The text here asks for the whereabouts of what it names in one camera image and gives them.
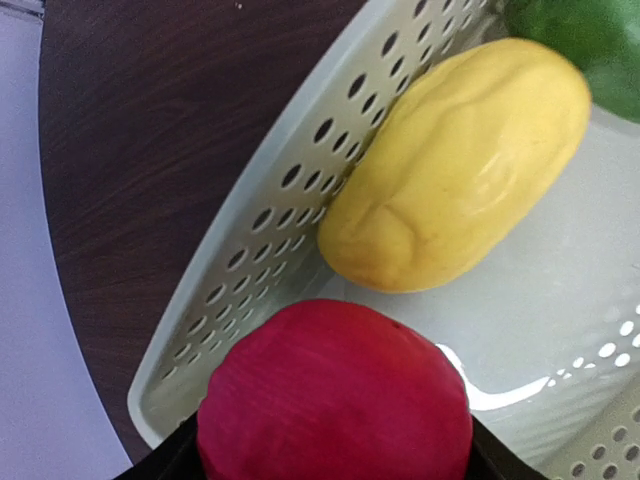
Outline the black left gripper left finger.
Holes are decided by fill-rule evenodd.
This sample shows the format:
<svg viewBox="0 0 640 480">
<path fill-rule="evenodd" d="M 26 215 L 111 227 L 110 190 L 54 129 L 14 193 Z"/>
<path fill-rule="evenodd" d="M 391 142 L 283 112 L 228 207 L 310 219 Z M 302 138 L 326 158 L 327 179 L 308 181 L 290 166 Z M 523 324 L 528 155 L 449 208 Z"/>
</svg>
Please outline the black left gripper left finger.
<svg viewBox="0 0 640 480">
<path fill-rule="evenodd" d="M 196 446 L 197 419 L 192 414 L 143 460 L 115 480 L 196 480 L 200 457 Z"/>
</svg>

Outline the green toy bell pepper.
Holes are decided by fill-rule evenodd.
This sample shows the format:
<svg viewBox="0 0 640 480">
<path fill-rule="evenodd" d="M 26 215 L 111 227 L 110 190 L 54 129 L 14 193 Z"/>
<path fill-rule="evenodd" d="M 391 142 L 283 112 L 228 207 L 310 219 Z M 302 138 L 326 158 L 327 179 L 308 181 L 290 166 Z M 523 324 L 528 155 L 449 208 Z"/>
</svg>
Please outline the green toy bell pepper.
<svg viewBox="0 0 640 480">
<path fill-rule="evenodd" d="M 510 35 L 542 43 L 573 62 L 594 102 L 639 121 L 639 3 L 630 1 L 508 1 Z"/>
</svg>

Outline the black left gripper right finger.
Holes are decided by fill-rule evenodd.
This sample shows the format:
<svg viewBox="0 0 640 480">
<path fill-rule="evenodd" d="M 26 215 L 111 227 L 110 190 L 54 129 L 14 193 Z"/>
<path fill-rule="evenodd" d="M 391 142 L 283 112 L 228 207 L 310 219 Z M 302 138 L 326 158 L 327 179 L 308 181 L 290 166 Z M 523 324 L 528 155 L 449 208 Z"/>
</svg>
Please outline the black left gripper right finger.
<svg viewBox="0 0 640 480">
<path fill-rule="evenodd" d="M 467 480 L 543 480 L 543 475 L 517 457 L 477 418 L 473 418 Z"/>
</svg>

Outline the yellow toy corn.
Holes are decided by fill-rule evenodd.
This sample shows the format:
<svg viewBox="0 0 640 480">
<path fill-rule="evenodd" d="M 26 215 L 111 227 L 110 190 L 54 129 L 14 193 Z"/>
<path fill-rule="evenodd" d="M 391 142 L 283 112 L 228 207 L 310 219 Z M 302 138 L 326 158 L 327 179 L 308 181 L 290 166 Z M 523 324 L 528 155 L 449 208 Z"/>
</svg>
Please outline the yellow toy corn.
<svg viewBox="0 0 640 480">
<path fill-rule="evenodd" d="M 331 204 L 322 256 L 385 293 L 455 280 L 546 194 L 591 110 L 584 75 L 534 41 L 505 38 L 443 61 L 396 102 Z"/>
</svg>

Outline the red toy strawberry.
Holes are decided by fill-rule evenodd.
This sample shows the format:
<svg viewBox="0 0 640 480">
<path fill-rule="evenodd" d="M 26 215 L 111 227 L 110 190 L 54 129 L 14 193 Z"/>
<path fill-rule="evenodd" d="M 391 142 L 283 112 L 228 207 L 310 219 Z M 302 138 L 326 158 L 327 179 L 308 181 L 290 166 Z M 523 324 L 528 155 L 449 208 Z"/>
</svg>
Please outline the red toy strawberry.
<svg viewBox="0 0 640 480">
<path fill-rule="evenodd" d="M 293 304 L 234 345 L 197 428 L 210 479 L 461 479 L 473 436 L 438 347 L 336 300 Z"/>
</svg>

